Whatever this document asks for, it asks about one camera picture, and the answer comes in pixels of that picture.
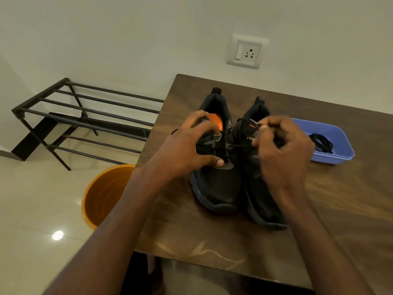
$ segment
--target hand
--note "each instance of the hand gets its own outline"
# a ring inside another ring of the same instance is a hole
[[[262,126],[252,144],[258,147],[262,174],[269,189],[290,191],[303,188],[315,144],[287,116],[269,116],[259,123]],[[286,141],[280,149],[273,143],[274,134]]]
[[[208,114],[203,110],[191,113],[183,125],[166,138],[146,166],[154,166],[168,180],[184,176],[203,166],[222,167],[224,161],[221,158],[214,155],[199,155],[195,149],[196,143],[204,133],[210,130],[216,134],[220,133],[217,124],[210,121],[203,121],[193,127],[198,119]]]

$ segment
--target black sneaker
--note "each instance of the black sneaker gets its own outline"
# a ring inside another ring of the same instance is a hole
[[[282,230],[287,227],[287,223],[263,180],[258,150],[251,145],[256,127],[249,119],[258,122],[269,115],[270,112],[265,107],[264,100],[257,97],[254,105],[234,125],[232,132],[228,135],[228,143],[241,145],[241,147],[234,147],[230,152],[236,158],[235,160],[238,160],[235,163],[240,164],[242,168],[243,191],[248,214],[260,226]]]
[[[233,164],[226,149],[232,118],[221,89],[213,88],[199,109],[210,114],[199,122],[209,119],[217,123],[220,134],[215,135],[213,131],[203,134],[196,144],[197,153],[216,155],[224,160],[225,165],[221,168],[206,166],[193,171],[190,182],[196,198],[204,207],[215,212],[233,212],[238,208],[242,178],[239,166]]]

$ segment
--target shoe sole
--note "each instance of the shoe sole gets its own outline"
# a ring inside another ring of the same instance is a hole
[[[204,195],[199,191],[194,172],[190,173],[190,183],[198,202],[201,203],[205,208],[218,213],[231,213],[237,210],[237,205],[225,203],[213,204],[207,198],[205,198]]]
[[[248,215],[252,218],[252,220],[254,222],[256,222],[258,225],[260,225],[261,227],[266,228],[268,230],[277,230],[277,231],[278,230],[285,230],[288,227],[288,225],[283,225],[281,223],[268,223],[263,218],[261,218],[259,216],[259,214],[256,212],[256,210],[254,209],[253,205],[251,204],[250,198],[248,196],[248,193],[247,193],[245,187],[243,187],[243,188],[244,188],[244,193],[246,194],[246,197],[247,197],[246,210],[247,210]]]

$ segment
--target orange insole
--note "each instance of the orange insole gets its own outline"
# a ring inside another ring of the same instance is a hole
[[[216,113],[210,113],[207,117],[211,122],[216,123],[219,126],[219,130],[223,131],[222,119],[219,115]]]

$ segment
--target switch plate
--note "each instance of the switch plate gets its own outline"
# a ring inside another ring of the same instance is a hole
[[[258,69],[269,39],[233,34],[227,64]]]

